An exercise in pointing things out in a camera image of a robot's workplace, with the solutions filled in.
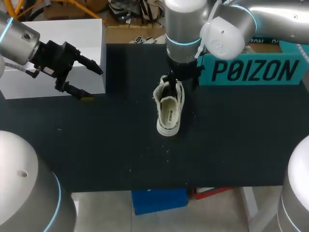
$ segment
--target teal sign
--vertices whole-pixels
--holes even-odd
[[[198,60],[204,65],[200,85],[298,85],[308,64],[298,51],[289,47],[284,53],[241,54],[234,60],[220,60],[205,54]]]

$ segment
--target blue box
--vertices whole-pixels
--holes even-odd
[[[188,195],[185,189],[132,191],[136,215],[186,206]]]
[[[221,60],[212,54],[198,59],[204,65],[201,86],[298,85],[308,64],[296,44],[280,41],[282,53],[240,54],[234,60]]]

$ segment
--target white box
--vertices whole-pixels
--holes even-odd
[[[41,42],[47,43],[52,40],[59,45],[68,42],[80,50],[81,55],[93,59],[103,70],[102,75],[88,70],[76,61],[67,81],[70,85],[92,94],[105,93],[106,44],[105,26],[102,26],[101,19],[25,22],[24,24],[41,34]],[[23,67],[34,71],[33,64],[30,62]],[[6,99],[69,95],[56,90],[55,81],[55,78],[42,72],[33,79],[24,72],[6,67],[0,78],[0,91]]]

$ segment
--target white cable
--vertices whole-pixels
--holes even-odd
[[[15,65],[15,64],[11,64],[11,63],[5,62],[5,66],[13,68],[13,69],[17,69],[17,70],[22,71],[24,73],[27,73],[27,69],[24,69],[24,68],[22,68],[22,67],[20,67],[18,65]]]
[[[300,51],[300,53],[303,55],[303,57],[305,58],[305,60],[307,61],[307,63],[309,64],[309,57],[307,56],[305,50],[303,49],[303,47],[300,44],[296,44],[298,50]]]
[[[200,38],[202,38],[201,40],[201,44],[200,46],[198,47],[197,49],[197,53],[196,55],[194,56],[196,59],[201,55],[201,53],[203,52],[204,50],[204,46],[206,44],[206,36],[207,36],[207,33],[208,33],[208,30],[209,30],[209,26],[211,24],[211,21],[212,21],[212,18],[214,16],[214,14],[216,13],[217,11],[217,8],[219,7],[219,5],[222,4],[222,0],[217,0],[216,3],[214,4],[213,6],[213,9],[211,10],[211,13],[208,17],[208,20],[207,22],[204,24],[204,26],[202,27],[201,29],[201,32],[200,32]]]
[[[224,3],[222,3],[222,5],[229,5],[229,4],[231,4],[232,2],[233,2],[234,0],[227,0],[227,1],[225,1]]]

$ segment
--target table leg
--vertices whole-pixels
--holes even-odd
[[[262,232],[277,214],[281,189],[268,197],[260,210],[257,209],[252,187],[243,187],[241,192],[246,208],[249,232]]]

